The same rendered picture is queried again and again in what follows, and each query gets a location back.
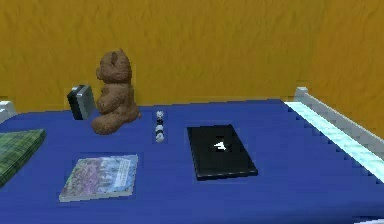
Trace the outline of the blue bed with white frame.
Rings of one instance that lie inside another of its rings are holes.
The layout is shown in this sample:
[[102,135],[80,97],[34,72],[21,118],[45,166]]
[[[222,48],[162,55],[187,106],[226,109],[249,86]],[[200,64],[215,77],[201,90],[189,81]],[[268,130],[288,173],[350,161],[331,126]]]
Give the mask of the blue bed with white frame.
[[[278,100],[172,105],[165,140],[155,109],[99,136],[68,111],[24,113],[1,132],[42,129],[44,143],[0,188],[0,224],[354,224],[384,219],[384,184]],[[200,181],[187,130],[231,124],[257,167],[252,177]],[[62,203],[81,158],[135,154],[131,196]]]

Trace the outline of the pale patterned book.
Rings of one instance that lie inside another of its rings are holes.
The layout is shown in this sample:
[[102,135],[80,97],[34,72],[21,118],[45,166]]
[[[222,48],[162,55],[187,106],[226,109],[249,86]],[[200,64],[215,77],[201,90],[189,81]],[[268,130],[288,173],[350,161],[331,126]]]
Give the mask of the pale patterned book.
[[138,161],[136,154],[79,159],[61,190],[59,201],[132,195]]

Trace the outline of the green plaid pillow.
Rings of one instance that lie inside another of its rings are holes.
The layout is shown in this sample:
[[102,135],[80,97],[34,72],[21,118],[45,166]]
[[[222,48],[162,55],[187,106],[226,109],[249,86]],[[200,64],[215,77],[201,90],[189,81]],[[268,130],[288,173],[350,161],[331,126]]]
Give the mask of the green plaid pillow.
[[45,137],[44,129],[0,133],[0,187],[29,161]]

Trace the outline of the black closed laptop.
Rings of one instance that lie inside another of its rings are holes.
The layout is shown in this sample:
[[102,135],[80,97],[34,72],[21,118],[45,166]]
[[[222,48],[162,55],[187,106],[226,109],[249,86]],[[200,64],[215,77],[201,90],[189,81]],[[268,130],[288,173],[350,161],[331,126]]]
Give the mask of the black closed laptop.
[[198,181],[258,175],[231,124],[188,127],[187,132]]

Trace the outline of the black and grey box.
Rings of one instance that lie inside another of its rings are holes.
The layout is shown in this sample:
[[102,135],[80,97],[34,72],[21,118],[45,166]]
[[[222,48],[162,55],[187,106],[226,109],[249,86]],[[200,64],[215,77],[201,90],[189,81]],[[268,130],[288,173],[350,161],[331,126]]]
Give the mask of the black and grey box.
[[67,100],[75,120],[87,120],[96,108],[90,85],[74,86],[67,94]]

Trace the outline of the brown teddy bear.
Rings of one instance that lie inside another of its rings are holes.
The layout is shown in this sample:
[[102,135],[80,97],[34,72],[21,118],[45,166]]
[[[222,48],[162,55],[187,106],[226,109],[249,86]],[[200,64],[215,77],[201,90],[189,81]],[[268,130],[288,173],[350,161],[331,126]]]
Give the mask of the brown teddy bear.
[[122,49],[101,58],[96,77],[104,83],[96,102],[100,115],[91,123],[96,134],[113,134],[124,124],[141,118],[134,98],[130,60]]

